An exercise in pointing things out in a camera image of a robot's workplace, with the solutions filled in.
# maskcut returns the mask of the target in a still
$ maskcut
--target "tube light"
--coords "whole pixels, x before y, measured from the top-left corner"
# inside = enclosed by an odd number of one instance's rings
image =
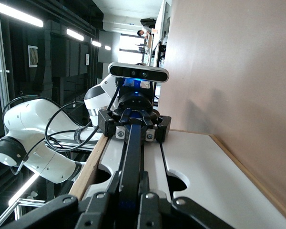
[[[28,181],[25,183],[16,194],[9,200],[9,206],[11,206],[17,199],[19,199],[22,194],[33,184],[33,182],[39,177],[38,173],[35,173]]]
[[[3,5],[1,3],[0,3],[0,13],[9,15],[9,16],[11,16],[13,18],[16,18],[16,19],[19,19],[21,21],[30,23],[32,25],[36,25],[38,27],[43,27],[42,20],[40,20],[38,18],[35,18],[33,16],[30,16],[30,15],[28,15],[26,13],[23,13],[23,12],[21,12],[19,10],[13,9],[13,8],[11,8],[9,6]]]
[[[69,36],[72,36],[72,37],[74,37],[74,38],[80,40],[80,41],[83,41],[83,40],[84,40],[84,37],[83,37],[83,36],[81,36],[80,34],[78,34],[77,32],[74,32],[74,31],[72,31],[72,30],[67,29],[67,34],[68,34]]]
[[[102,46],[101,43],[96,42],[96,41],[92,41],[92,44],[95,45],[95,46],[97,46],[97,47],[101,47],[101,46]]]

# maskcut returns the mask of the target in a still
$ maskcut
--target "desk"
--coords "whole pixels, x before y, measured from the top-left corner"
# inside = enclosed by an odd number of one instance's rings
[[[88,161],[104,151],[99,169],[112,174],[119,166],[121,144],[112,138],[106,146],[107,140],[98,142]],[[163,149],[168,172],[187,185],[187,189],[174,192],[174,198],[189,197],[236,229],[286,229],[286,219],[250,181],[248,177],[252,175],[213,135],[171,130]],[[144,168],[149,173],[150,189],[169,197],[159,144],[145,143],[144,151],[148,152],[144,154]],[[84,167],[88,169],[81,172],[70,191],[80,199],[86,190],[85,195],[90,196],[104,191],[110,182],[109,179],[87,189],[87,183],[82,181],[94,171],[89,172],[88,161]]]

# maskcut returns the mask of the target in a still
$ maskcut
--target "person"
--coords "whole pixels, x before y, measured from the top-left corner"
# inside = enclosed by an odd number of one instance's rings
[[[144,18],[140,20],[140,23],[143,27],[141,30],[138,30],[137,34],[139,37],[146,34],[145,38],[147,38],[148,34],[151,33],[152,29],[154,29],[156,20],[153,18]]]

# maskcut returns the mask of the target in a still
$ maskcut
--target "brown wall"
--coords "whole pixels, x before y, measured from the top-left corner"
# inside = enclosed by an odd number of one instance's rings
[[[159,111],[215,134],[286,206],[286,0],[174,0]]]

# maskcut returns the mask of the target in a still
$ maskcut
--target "fluorescent light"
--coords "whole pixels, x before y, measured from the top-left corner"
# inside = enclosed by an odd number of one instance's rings
[[[6,15],[9,15],[13,18],[19,19],[21,21],[30,23],[32,25],[36,25],[38,27],[43,27],[42,20],[39,20],[38,18],[35,18],[33,16],[30,16],[26,13],[23,13],[19,10],[13,9],[9,6],[3,5],[0,3],[0,13],[4,13]]]
[[[33,182],[39,177],[38,173],[35,173],[28,181],[25,183],[16,194],[9,200],[9,206],[11,206],[17,199],[19,199],[22,194],[33,184]]]
[[[102,46],[101,43],[96,42],[96,41],[92,41],[92,44],[95,45],[95,46],[97,46],[97,47],[101,47],[101,46]]]
[[[72,37],[74,37],[74,38],[80,40],[80,41],[83,41],[83,40],[84,40],[84,37],[83,37],[83,36],[81,36],[80,34],[78,34],[77,32],[74,32],[74,31],[72,31],[72,30],[67,29],[67,34],[68,34],[69,36],[72,36]]]

